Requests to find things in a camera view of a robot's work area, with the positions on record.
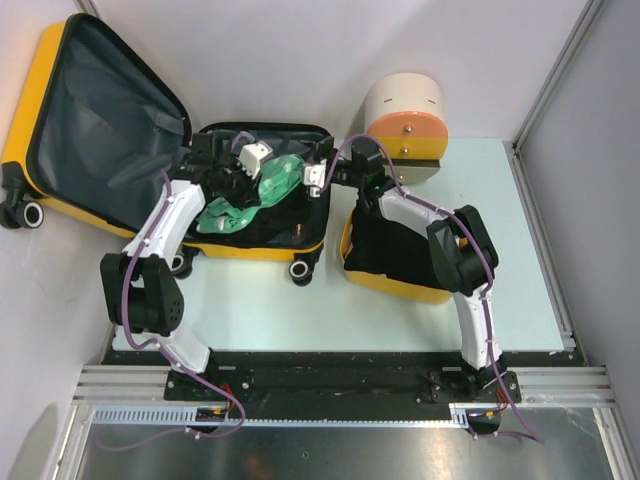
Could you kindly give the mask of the black shirt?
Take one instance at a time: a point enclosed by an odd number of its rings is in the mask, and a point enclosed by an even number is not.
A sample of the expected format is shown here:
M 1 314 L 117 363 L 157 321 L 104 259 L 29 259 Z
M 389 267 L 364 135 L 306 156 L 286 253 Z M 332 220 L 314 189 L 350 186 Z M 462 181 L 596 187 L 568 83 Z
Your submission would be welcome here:
M 351 251 L 347 271 L 384 274 L 392 280 L 441 289 L 428 241 L 398 222 L 366 213 L 357 204 L 352 211 Z

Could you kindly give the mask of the yellow Pikachu suitcase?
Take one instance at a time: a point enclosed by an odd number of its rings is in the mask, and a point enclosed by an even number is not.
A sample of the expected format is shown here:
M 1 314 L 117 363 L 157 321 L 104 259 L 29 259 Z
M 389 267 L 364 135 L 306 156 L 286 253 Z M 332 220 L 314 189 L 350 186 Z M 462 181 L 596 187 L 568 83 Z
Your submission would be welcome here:
M 1 224 L 36 229 L 50 206 L 133 236 L 161 193 L 160 171 L 187 167 L 196 133 L 230 142 L 240 131 L 268 144 L 270 160 L 295 154 L 304 164 L 321 163 L 333 153 L 330 133 L 311 124 L 227 121 L 194 131 L 179 98 L 114 30 L 75 14 L 39 40 L 2 154 Z M 302 182 L 292 193 L 315 203 L 302 240 L 294 226 L 266 245 L 222 245 L 221 235 L 196 231 L 198 216 L 182 244 L 188 263 L 176 258 L 174 275 L 188 276 L 193 258 L 205 254 L 285 261 L 295 284 L 309 284 L 324 246 L 330 194 L 310 198 Z

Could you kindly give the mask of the yellow plastic basket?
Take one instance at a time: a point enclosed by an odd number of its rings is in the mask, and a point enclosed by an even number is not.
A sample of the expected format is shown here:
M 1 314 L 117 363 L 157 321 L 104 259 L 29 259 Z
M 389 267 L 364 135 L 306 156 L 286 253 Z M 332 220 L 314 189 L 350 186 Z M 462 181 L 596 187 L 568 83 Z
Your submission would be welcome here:
M 401 282 L 384 275 L 377 275 L 360 270 L 348 270 L 346 260 L 348 254 L 353 250 L 352 217 L 353 215 L 350 214 L 343 228 L 339 246 L 343 271 L 348 281 L 380 293 L 430 305 L 442 305 L 452 298 L 452 293 L 443 289 Z

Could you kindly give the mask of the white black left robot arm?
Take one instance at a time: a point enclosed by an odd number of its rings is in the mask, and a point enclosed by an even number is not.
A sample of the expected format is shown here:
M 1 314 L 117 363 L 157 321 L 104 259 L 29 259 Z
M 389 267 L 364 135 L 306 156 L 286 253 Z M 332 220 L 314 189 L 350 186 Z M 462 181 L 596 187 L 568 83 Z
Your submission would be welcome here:
M 271 147 L 240 131 L 218 164 L 192 170 L 181 165 L 175 173 L 162 169 L 161 193 L 145 223 L 121 253 L 107 254 L 100 263 L 109 319 L 128 345 L 159 351 L 172 368 L 188 373 L 187 389 L 202 400 L 219 392 L 221 376 L 207 366 L 209 347 L 183 324 L 185 300 L 173 262 L 180 257 L 188 263 L 183 240 L 209 202 L 258 198 L 262 164 L 272 156 Z

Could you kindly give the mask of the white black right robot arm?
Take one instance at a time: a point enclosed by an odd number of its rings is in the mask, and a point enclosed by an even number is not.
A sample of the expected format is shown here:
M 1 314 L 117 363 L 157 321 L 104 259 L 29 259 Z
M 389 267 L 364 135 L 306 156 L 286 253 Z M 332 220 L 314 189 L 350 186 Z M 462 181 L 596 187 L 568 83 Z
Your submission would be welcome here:
M 365 134 L 337 149 L 326 180 L 357 191 L 340 245 L 348 279 L 425 303 L 453 297 L 463 367 L 446 385 L 473 401 L 486 400 L 505 366 L 490 306 L 499 258 L 478 210 L 449 211 L 411 193 L 390 154 Z

